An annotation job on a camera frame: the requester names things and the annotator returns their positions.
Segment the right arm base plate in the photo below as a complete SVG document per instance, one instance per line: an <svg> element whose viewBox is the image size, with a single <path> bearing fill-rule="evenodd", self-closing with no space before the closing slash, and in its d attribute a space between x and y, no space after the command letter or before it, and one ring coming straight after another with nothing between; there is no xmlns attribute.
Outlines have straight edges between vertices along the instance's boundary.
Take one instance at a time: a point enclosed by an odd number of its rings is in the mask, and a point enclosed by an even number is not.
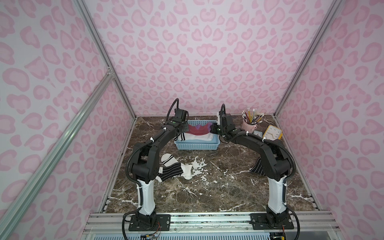
<svg viewBox="0 0 384 240"><path fill-rule="evenodd" d="M253 230L293 230L294 224L288 212L281 214L261 213L250 214L250 224L253 226Z"/></svg>

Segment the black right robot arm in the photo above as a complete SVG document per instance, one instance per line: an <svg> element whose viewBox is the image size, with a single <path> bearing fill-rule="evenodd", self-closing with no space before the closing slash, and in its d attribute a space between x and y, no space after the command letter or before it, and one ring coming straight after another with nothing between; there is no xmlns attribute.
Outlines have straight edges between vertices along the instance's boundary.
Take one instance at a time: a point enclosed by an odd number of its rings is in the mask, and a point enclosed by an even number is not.
<svg viewBox="0 0 384 240"><path fill-rule="evenodd" d="M296 173L296 163L280 140L268 140L244 129L236 128L233 118L221 109L218 122L211 133L221 136L226 142L244 146L260 157L260 169L268 178L269 200L267 212L277 217L288 211L286 202L287 181Z"/></svg>

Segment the black striped sock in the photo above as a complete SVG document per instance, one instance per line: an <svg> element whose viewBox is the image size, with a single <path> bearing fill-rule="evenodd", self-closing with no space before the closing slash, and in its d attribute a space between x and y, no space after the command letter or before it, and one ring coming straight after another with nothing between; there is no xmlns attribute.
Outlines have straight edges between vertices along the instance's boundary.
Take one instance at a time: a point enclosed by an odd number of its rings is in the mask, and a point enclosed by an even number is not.
<svg viewBox="0 0 384 240"><path fill-rule="evenodd" d="M264 170L263 170L261 158L258 158L256 160L255 165L249 171L252 172L252 173L256 173L258 175L261 175L261 176L265 176L266 175Z"/></svg>
<svg viewBox="0 0 384 240"><path fill-rule="evenodd" d="M183 177L186 180L192 179L192 165L180 163L173 155L164 154L161 157L161 167L156 176L158 182L164 182L173 177Z"/></svg>

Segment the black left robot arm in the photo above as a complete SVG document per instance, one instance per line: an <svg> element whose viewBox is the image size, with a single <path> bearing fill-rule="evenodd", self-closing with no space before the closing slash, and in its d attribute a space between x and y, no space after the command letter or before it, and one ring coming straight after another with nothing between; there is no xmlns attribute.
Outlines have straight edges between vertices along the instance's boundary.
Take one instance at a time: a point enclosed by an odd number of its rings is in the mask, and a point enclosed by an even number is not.
<svg viewBox="0 0 384 240"><path fill-rule="evenodd" d="M156 208L154 180L160 169L160 152L169 141L187 131L188 116L188 111L175 109L175 115L167 119L154 136L134 146L128 159L126 176L137 186L139 200L137 212L145 217L151 216Z"/></svg>

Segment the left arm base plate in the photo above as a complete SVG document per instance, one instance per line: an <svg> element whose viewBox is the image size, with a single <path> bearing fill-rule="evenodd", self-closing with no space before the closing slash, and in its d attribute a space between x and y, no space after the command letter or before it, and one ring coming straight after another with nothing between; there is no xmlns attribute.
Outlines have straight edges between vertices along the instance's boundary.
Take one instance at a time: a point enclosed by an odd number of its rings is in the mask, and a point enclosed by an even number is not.
<svg viewBox="0 0 384 240"><path fill-rule="evenodd" d="M169 231L171 224L171 215L157 214L143 215L136 213L131 217L129 224L130 232L155 231L160 228L160 231Z"/></svg>

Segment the maroon purple sock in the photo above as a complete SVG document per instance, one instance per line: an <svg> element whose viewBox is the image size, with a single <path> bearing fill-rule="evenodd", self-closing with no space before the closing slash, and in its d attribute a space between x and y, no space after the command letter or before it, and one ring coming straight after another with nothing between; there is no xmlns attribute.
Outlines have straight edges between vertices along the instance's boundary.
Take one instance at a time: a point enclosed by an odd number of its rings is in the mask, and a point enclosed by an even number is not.
<svg viewBox="0 0 384 240"><path fill-rule="evenodd" d="M211 132L212 122L208 122L205 125L197 124L196 126L189 125L189 130L186 132L187 134L191 134L194 136L202 136L209 134Z"/></svg>

